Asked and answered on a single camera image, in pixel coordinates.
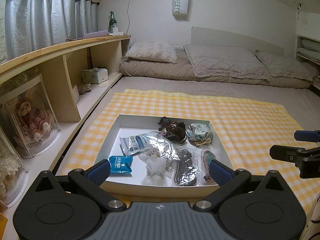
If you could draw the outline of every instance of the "yellow gingham cloth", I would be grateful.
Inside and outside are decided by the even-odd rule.
[[[87,169],[96,156],[119,114],[167,116],[209,120],[220,137],[235,169],[245,168],[254,175],[278,170],[307,212],[319,193],[318,179],[301,179],[293,163],[272,160],[272,145],[310,149],[315,143],[298,142],[293,134],[302,130],[284,106],[252,99],[191,96],[162,91],[126,89],[115,93],[94,119],[77,145],[62,174],[75,168]]]

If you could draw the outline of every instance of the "white wall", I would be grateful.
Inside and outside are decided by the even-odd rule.
[[[98,28],[108,28],[112,10],[119,31],[126,32],[128,0],[101,0]],[[190,43],[191,27],[220,29],[248,35],[285,49],[293,57],[296,13],[276,0],[189,0],[186,17],[172,15],[172,0],[131,0],[130,29],[133,41],[164,40],[172,46]]]
[[[320,40],[320,14],[301,12],[297,20],[297,34]]]

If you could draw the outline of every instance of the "fluffy pillow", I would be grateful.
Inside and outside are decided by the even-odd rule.
[[[313,80],[310,72],[298,60],[280,57],[262,51],[256,51],[255,55],[258,60],[266,65],[270,75],[273,77]]]
[[[177,55],[174,48],[165,41],[136,42],[125,55],[139,60],[177,63]]]
[[[307,50],[320,52],[320,43],[309,40],[302,40],[302,45]]]

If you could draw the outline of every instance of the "curtain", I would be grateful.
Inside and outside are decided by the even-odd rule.
[[[98,31],[97,3],[90,0],[6,0],[8,59]]]

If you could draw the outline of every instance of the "teddy bear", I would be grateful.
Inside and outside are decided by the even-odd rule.
[[[18,117],[24,138],[29,144],[34,144],[43,140],[51,130],[54,121],[53,115],[49,110],[40,110],[34,103],[33,94],[35,91],[29,89],[24,98],[19,98],[15,103],[16,116]]]

